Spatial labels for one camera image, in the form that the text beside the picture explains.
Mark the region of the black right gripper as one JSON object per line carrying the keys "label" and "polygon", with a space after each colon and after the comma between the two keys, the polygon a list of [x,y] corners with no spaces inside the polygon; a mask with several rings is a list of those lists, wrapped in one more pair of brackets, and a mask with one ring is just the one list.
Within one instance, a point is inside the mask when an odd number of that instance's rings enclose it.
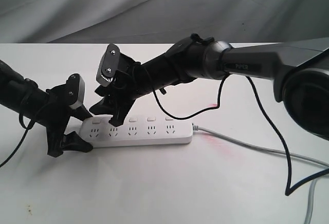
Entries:
{"label": "black right gripper", "polygon": [[132,70],[137,65],[138,62],[132,58],[120,54],[118,69],[112,82],[107,87],[99,85],[95,89],[95,93],[102,99],[91,106],[89,112],[93,115],[112,115],[108,123],[114,127],[121,126],[135,103],[129,94],[135,89]]}

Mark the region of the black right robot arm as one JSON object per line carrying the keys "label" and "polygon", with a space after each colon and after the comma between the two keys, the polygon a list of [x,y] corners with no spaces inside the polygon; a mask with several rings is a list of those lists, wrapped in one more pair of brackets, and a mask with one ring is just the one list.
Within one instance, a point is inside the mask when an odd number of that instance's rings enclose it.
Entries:
{"label": "black right robot arm", "polygon": [[192,34],[163,54],[140,63],[109,44],[101,58],[94,115],[121,126],[136,99],[198,78],[230,74],[271,80],[273,95],[304,130],[328,139],[328,38],[247,47]]}

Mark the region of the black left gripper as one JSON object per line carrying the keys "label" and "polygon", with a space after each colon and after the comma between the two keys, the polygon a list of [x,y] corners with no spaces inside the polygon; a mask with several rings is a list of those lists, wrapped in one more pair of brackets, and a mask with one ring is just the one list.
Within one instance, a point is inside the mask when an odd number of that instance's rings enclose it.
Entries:
{"label": "black left gripper", "polygon": [[70,115],[80,121],[91,118],[92,114],[83,103],[77,102],[69,107],[65,101],[67,96],[66,84],[47,89],[49,100],[45,109],[47,121],[47,155],[59,157],[64,151],[88,153],[93,146],[84,141],[76,132],[64,134]]}

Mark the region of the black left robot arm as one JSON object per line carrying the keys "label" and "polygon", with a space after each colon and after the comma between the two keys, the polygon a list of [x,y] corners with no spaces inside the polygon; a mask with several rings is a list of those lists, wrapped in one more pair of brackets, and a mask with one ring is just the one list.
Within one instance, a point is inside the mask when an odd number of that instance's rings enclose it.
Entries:
{"label": "black left robot arm", "polygon": [[78,73],[71,74],[62,85],[45,91],[5,62],[1,62],[1,105],[19,115],[20,125],[31,129],[35,123],[46,128],[47,154],[58,157],[64,151],[90,152],[93,146],[76,132],[65,134],[69,119],[80,121],[92,117],[85,108],[85,83]]}

